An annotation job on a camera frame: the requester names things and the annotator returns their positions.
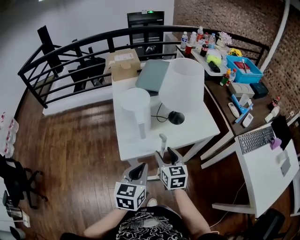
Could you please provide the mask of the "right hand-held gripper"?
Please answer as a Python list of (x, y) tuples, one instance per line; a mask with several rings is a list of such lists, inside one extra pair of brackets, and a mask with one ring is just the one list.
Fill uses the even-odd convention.
[(168, 190), (185, 189), (188, 181), (188, 170), (184, 165), (183, 156), (171, 147), (167, 147), (167, 151), (172, 166), (164, 166), (163, 157), (158, 151), (155, 151), (157, 164), (161, 167), (160, 179)]

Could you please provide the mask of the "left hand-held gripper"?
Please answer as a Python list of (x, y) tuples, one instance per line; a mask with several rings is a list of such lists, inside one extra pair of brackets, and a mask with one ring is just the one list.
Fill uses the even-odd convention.
[(114, 201), (118, 209), (137, 211), (146, 199), (148, 165), (139, 163), (129, 167), (124, 177), (116, 182)]

